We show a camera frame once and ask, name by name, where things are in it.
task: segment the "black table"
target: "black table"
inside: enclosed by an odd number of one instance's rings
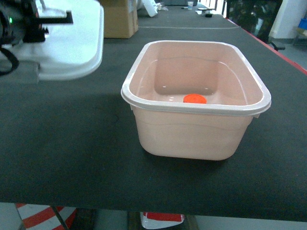
[[[0,82],[0,202],[307,221],[306,75],[220,15],[168,8],[140,12],[130,39],[105,39],[89,76]],[[140,146],[120,89],[155,40],[233,44],[271,92],[271,108],[229,159],[158,157]]]

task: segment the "red and white striped barrier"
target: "red and white striped barrier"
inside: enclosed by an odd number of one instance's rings
[[[16,204],[27,230],[64,230],[56,214],[48,205]],[[66,225],[70,228],[75,218],[75,207],[57,207]]]
[[[181,224],[184,221],[184,215],[141,212],[142,226],[146,229],[162,229]]]

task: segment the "orange bottle cap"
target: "orange bottle cap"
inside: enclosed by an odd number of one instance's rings
[[[183,102],[185,103],[199,103],[206,104],[207,99],[199,94],[188,94],[183,98]]]

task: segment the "white tray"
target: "white tray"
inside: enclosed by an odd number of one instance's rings
[[[39,63],[39,81],[72,80],[96,70],[102,61],[104,38],[104,10],[100,3],[45,0],[45,4],[48,8],[71,11],[73,24],[43,25],[50,32],[44,43],[21,42],[9,50],[20,61]]]

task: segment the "plastic tub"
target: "plastic tub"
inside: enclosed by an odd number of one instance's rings
[[[183,103],[188,94],[203,103]],[[157,41],[145,45],[121,89],[140,143],[151,154],[223,160],[234,154],[271,95],[235,46]]]

